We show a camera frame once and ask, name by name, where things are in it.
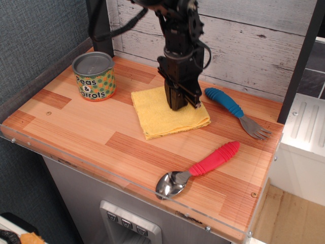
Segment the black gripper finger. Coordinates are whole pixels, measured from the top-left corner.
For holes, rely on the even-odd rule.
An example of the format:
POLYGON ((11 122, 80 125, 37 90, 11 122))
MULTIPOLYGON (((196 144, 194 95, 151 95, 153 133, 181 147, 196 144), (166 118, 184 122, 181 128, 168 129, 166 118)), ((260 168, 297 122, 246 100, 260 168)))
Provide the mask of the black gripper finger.
POLYGON ((172 110, 177 110, 177 89, 169 79, 165 79, 165 93, 169 107, 172 110))
POLYGON ((183 90, 180 87, 178 89, 176 89, 175 111, 181 109, 182 107, 184 107, 188 104, 186 96, 187 96, 187 92, 185 90, 183 90))

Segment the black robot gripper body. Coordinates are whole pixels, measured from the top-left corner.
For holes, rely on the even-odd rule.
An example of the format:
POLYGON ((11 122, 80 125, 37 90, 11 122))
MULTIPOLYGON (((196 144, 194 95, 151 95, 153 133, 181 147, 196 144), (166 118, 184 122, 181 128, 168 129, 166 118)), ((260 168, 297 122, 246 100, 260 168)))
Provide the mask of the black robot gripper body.
POLYGON ((200 108, 202 91, 198 82, 203 71, 204 48, 191 49, 187 54, 178 54, 164 49, 164 55, 158 57, 158 72, 164 79, 169 79, 178 89, 187 92, 188 104, 200 108))

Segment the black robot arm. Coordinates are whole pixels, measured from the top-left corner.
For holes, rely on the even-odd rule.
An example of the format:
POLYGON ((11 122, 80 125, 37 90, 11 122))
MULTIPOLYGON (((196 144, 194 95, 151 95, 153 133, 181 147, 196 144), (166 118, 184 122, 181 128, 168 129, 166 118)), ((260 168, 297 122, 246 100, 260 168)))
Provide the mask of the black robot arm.
POLYGON ((135 1, 150 9, 159 18, 165 38, 164 55, 158 57, 158 72, 165 79, 165 93, 169 107, 177 111, 187 104, 201 105, 202 91, 198 77, 206 68, 200 41, 203 23, 198 14, 197 1, 135 1))

